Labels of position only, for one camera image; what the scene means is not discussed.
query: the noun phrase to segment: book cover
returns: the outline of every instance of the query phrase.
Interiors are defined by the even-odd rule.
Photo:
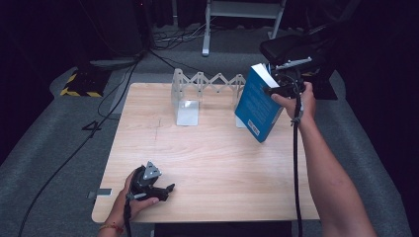
[[[279,86],[264,64],[253,65],[235,110],[235,114],[259,142],[266,140],[283,110],[265,94],[264,88],[267,87]]]

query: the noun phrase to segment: person's right hand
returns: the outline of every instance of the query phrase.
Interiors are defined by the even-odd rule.
[[[305,91],[301,94],[301,101],[303,106],[303,113],[301,123],[308,119],[314,119],[315,114],[315,98],[313,94],[313,87],[311,83],[304,82]],[[287,110],[287,114],[291,119],[294,119],[296,99],[289,99],[278,94],[272,94],[272,100],[280,104]]]

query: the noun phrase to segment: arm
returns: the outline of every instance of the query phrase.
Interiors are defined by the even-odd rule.
[[[323,236],[377,236],[353,182],[333,155],[314,121],[315,99],[310,83],[301,95],[304,112],[299,125],[304,145],[310,192],[323,228]],[[272,99],[293,118],[295,100]]]
[[[106,219],[104,225],[116,225],[120,229],[124,229],[125,222],[124,222],[124,207],[126,205],[126,194],[128,193],[129,184],[132,179],[133,172],[126,178],[126,184],[124,186],[124,189],[120,191],[120,193],[117,196],[117,199],[115,199],[114,205],[112,207],[112,210]],[[151,197],[146,200],[132,200],[129,204],[131,207],[131,219],[135,218],[139,212],[151,205],[154,205],[159,202],[159,199],[157,197]],[[98,237],[111,237],[115,236],[118,237],[120,234],[118,233],[118,230],[116,228],[102,228],[99,233]]]

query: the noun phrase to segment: wrist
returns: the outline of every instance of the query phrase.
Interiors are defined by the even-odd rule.
[[[316,127],[314,118],[302,116],[301,122],[299,123],[299,126],[298,126],[299,130],[304,131],[306,129],[310,129],[311,127]]]

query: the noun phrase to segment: black cable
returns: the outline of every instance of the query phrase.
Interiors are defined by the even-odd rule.
[[[209,74],[209,73],[205,72],[204,70],[200,70],[200,69],[198,69],[198,68],[195,68],[195,67],[192,67],[192,66],[188,66],[188,65],[186,65],[186,64],[184,64],[184,63],[182,63],[182,62],[178,62],[178,61],[175,61],[175,60],[170,59],[170,58],[167,58],[167,57],[162,57],[162,56],[159,56],[159,55],[157,55],[155,52],[153,52],[152,50],[150,50],[150,52],[151,52],[151,54],[153,54],[155,57],[157,57],[158,59],[162,60],[164,63],[166,63],[167,65],[169,65],[169,66],[170,66],[171,68],[173,68],[173,69],[176,69],[176,67],[175,67],[175,66],[173,66],[172,64],[170,64],[169,62],[167,62],[167,60],[172,61],[172,62],[177,63],[177,64],[184,65],[184,66],[186,66],[186,67],[189,67],[189,68],[191,68],[191,69],[197,70],[197,71],[199,71],[199,72],[204,72],[205,74],[207,74],[207,75],[209,75],[209,76],[211,76],[211,77],[214,77],[214,75],[211,75],[211,74]]]
[[[126,87],[124,88],[123,94],[126,92],[127,86],[129,85],[129,81],[130,78],[132,76],[132,72],[135,69],[136,65],[138,65],[138,62],[140,60],[138,60],[135,64],[135,66],[132,68],[132,70],[129,73],[129,77],[126,83]],[[117,106],[120,104],[121,100],[123,99],[123,96],[120,97],[120,99],[118,100],[118,102],[115,104],[115,106],[111,109],[111,111],[99,122],[99,124],[97,126],[94,126],[94,128],[92,129],[92,131],[90,132],[90,134],[86,137],[86,139],[77,147],[77,149],[64,161],[64,163],[52,174],[51,177],[49,177],[49,179],[45,182],[45,184],[42,186],[42,188],[38,191],[38,193],[36,194],[36,196],[34,197],[34,199],[32,200],[25,216],[24,219],[22,220],[21,223],[21,227],[19,230],[19,237],[22,236],[23,230],[25,228],[25,223],[28,219],[29,213],[31,212],[32,208],[34,207],[35,202],[38,200],[38,198],[40,197],[41,193],[43,192],[43,190],[48,186],[48,184],[52,181],[52,179],[56,176],[56,174],[58,174],[59,171],[61,171],[61,169],[79,152],[79,150],[81,148],[83,148],[83,146],[87,143],[87,141],[93,137],[93,135],[95,134],[95,132],[101,127],[101,125],[109,118],[109,116],[114,112],[114,110],[117,108]]]
[[[102,102],[101,102],[101,104],[99,104],[99,106],[98,106],[98,115],[99,116],[101,116],[101,117],[103,117],[103,118],[105,118],[106,116],[104,116],[104,115],[102,115],[102,113],[101,113],[101,110],[100,110],[100,108],[101,108],[101,106],[102,106],[102,104],[105,102],[105,100],[110,96],[110,95],[112,95],[118,88],[120,88],[120,86],[123,84],[123,82],[126,80],[126,74],[128,73],[130,71],[130,68],[126,71],[126,73],[124,73],[124,79],[120,82],[120,84],[118,84],[103,100],[102,100]],[[118,118],[109,118],[109,119],[111,119],[111,120],[119,120]]]
[[[295,68],[295,74],[299,77],[299,71]],[[295,195],[295,211],[298,224],[298,237],[302,237],[302,218],[299,206],[299,186],[298,186],[298,126],[300,122],[301,112],[301,95],[296,80],[287,74],[282,74],[293,81],[295,92],[295,109],[293,114],[293,191]]]
[[[295,104],[295,112],[294,117],[299,117],[299,112],[301,109],[301,96],[296,96],[296,104]],[[295,211],[296,211],[296,219],[298,223],[298,236],[302,236],[302,219],[301,219],[301,210],[299,207],[299,190],[298,190],[298,125],[299,120],[293,120],[293,191],[295,193]]]

